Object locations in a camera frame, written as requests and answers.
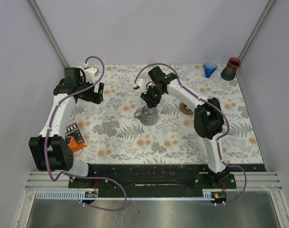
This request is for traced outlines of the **wooden dripper ring holder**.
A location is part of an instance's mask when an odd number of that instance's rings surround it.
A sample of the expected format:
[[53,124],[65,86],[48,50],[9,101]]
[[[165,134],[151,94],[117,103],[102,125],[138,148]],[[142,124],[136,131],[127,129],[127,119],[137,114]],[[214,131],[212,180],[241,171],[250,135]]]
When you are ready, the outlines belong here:
[[180,103],[179,108],[180,108],[181,112],[183,112],[184,114],[192,115],[192,114],[194,113],[194,112],[193,112],[191,109],[189,109],[189,108],[187,107],[187,105],[184,104],[183,102]]

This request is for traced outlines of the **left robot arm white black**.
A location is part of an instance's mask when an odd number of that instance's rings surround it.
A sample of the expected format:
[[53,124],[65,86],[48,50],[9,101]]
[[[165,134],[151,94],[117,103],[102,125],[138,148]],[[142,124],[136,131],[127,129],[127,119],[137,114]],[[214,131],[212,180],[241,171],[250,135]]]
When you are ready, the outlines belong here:
[[89,165],[74,158],[65,141],[65,131],[72,110],[79,99],[100,104],[103,101],[104,83],[95,82],[98,69],[93,66],[65,68],[65,76],[55,87],[53,106],[44,128],[28,145],[39,171],[66,171],[79,176],[79,182],[89,188],[95,175]]

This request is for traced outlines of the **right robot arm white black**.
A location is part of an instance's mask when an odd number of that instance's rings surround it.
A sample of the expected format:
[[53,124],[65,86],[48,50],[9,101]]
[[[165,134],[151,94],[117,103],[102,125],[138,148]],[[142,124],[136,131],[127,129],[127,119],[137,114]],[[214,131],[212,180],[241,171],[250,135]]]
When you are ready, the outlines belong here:
[[176,71],[165,74],[159,64],[153,64],[148,72],[150,81],[136,77],[134,89],[141,89],[141,98],[149,108],[155,108],[164,94],[171,95],[182,102],[194,114],[194,129],[203,139],[208,157],[208,175],[204,178],[206,187],[222,188],[228,186],[229,170],[223,160],[221,138],[223,125],[228,120],[221,110],[220,102],[213,97],[200,96],[180,81]]

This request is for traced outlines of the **blue plastic cone dripper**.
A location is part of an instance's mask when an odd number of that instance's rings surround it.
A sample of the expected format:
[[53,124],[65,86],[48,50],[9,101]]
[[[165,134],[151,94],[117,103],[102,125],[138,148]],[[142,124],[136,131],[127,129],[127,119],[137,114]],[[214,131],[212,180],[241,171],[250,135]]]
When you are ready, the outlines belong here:
[[203,64],[203,69],[205,73],[205,78],[210,78],[214,71],[218,68],[218,65],[211,62],[206,62]]

